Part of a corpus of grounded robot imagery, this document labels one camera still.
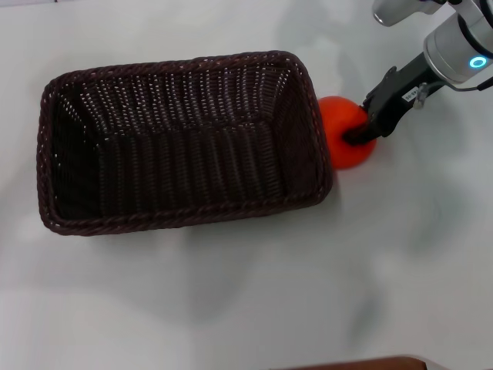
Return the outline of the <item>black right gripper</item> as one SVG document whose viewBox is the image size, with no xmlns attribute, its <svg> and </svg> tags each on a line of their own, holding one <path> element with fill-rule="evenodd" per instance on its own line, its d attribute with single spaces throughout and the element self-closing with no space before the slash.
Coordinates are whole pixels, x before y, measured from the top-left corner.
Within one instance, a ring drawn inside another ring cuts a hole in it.
<svg viewBox="0 0 493 370">
<path fill-rule="evenodd" d="M 362 146 L 378 137 L 389 136 L 413 107 L 420 85 L 439 80 L 423 52 L 401 69 L 391 67 L 363 101 L 367 122 L 345 130 L 344 141 L 351 146 Z"/>
</svg>

